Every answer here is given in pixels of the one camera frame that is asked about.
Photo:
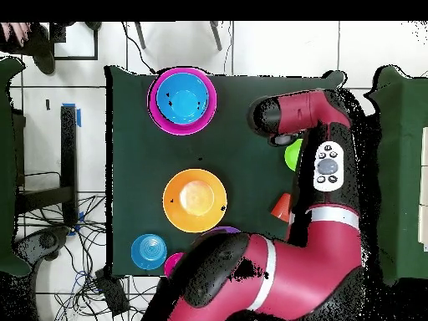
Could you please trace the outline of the person's hand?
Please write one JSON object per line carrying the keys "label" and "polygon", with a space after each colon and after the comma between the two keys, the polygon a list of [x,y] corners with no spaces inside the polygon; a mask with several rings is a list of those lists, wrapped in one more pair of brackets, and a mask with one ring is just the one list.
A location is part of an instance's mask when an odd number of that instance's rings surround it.
{"label": "person's hand", "polygon": [[1,23],[5,43],[15,42],[23,47],[31,32],[31,23]]}

